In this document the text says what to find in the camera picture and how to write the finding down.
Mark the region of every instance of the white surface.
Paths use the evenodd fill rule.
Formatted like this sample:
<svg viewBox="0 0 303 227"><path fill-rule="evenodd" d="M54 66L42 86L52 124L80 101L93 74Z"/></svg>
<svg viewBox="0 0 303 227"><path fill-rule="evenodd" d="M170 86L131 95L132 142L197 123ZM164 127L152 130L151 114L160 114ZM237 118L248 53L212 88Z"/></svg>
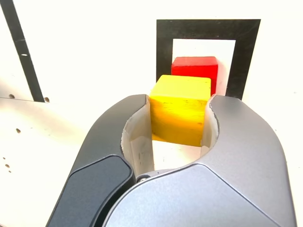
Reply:
<svg viewBox="0 0 303 227"><path fill-rule="evenodd" d="M216 94L224 96L235 43L235 40L174 39L172 62L176 57L216 57L218 62Z"/></svg>
<svg viewBox="0 0 303 227"><path fill-rule="evenodd" d="M1 224L43 227L92 123L117 100L149 93L156 72L155 19L260 18L243 101L276 130L285 150L298 226L303 226L300 1L14 3L43 95L51 103L0 99L0 153L6 157L0 167ZM3 51L6 47L1 46L1 59L8 58L3 53L13 53L12 47ZM1 61L0 70L6 65ZM20 67L17 61L12 65L13 70ZM29 94L23 89L23 77L17 82L3 77L6 74L0 75L5 94L11 91L10 86L22 94L21 99ZM157 158L159 168L165 167L161 161L167 156L165 151Z"/></svg>
<svg viewBox="0 0 303 227"><path fill-rule="evenodd" d="M33 100L11 38L9 27L0 10L0 97Z"/></svg>
<svg viewBox="0 0 303 227"><path fill-rule="evenodd" d="M86 134L105 110L5 98L0 110L0 224L45 226Z"/></svg>

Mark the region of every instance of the wooden block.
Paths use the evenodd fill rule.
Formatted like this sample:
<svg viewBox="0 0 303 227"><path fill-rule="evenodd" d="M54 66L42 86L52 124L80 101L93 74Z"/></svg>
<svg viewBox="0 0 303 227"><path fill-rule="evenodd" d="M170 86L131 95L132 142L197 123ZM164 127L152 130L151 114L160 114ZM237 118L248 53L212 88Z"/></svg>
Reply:
<svg viewBox="0 0 303 227"><path fill-rule="evenodd" d="M154 140L201 146L209 78L163 75L150 93Z"/></svg>
<svg viewBox="0 0 303 227"><path fill-rule="evenodd" d="M218 62L215 57L177 57L171 65L171 74L210 78L213 95L216 92Z"/></svg>

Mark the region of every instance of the black stripe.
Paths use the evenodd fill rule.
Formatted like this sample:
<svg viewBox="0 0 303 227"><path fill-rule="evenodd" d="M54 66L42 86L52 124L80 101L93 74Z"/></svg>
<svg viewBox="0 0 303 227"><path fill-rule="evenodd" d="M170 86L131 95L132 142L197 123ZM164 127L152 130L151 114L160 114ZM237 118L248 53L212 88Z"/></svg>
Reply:
<svg viewBox="0 0 303 227"><path fill-rule="evenodd" d="M8 24L11 37L13 38L33 100L37 102L44 102L14 2L12 0L0 0L0 5L6 19L6 23Z"/></svg>
<svg viewBox="0 0 303 227"><path fill-rule="evenodd" d="M173 39L236 40L226 95L242 99L260 21L157 20L157 80L170 75Z"/></svg>

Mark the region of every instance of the gray gripper housing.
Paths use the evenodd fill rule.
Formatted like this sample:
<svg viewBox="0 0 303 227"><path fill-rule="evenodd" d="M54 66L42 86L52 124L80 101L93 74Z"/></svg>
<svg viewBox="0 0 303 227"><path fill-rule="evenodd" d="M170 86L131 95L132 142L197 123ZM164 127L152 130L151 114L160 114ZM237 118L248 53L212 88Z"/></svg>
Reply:
<svg viewBox="0 0 303 227"><path fill-rule="evenodd" d="M282 146L241 100L213 96L193 163L153 171L146 95L130 96L92 126L48 227L295 227Z"/></svg>

